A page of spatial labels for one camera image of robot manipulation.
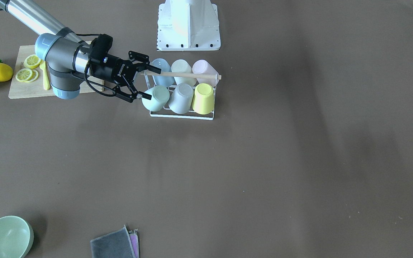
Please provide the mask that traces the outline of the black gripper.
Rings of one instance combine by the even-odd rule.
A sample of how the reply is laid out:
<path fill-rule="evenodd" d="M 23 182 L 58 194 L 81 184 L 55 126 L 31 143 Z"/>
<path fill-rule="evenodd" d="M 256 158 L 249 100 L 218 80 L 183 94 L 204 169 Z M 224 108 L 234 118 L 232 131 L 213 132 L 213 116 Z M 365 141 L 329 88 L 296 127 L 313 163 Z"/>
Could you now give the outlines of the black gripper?
<path fill-rule="evenodd" d="M 137 72 L 150 71 L 157 75 L 162 69 L 151 65 L 149 56 L 136 51 L 128 52 L 128 60 L 123 60 L 111 54 L 89 54 L 90 75 L 100 80 L 115 84 L 115 96 L 132 103 L 136 99 L 152 100 L 152 95 L 139 91 L 134 86 Z"/>

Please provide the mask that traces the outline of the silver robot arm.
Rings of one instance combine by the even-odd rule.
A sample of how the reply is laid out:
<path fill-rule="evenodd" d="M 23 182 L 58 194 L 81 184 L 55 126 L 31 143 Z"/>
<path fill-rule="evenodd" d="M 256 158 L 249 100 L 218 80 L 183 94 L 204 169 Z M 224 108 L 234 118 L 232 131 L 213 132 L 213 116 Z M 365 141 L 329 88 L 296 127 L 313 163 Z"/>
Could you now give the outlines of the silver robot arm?
<path fill-rule="evenodd" d="M 90 44 L 79 38 L 69 27 L 55 19 L 32 0 L 0 0 L 1 10 L 14 16 L 38 34 L 35 54 L 47 62 L 53 93 L 61 99 L 73 99 L 82 83 L 106 97 L 118 97 L 132 103 L 135 99 L 151 99 L 148 93 L 136 90 L 134 78 L 139 72 L 162 70 L 150 64 L 149 57 L 129 51 L 123 60 L 109 54 L 113 38 L 97 34 Z M 110 93 L 99 92 L 90 77 L 114 84 Z"/>

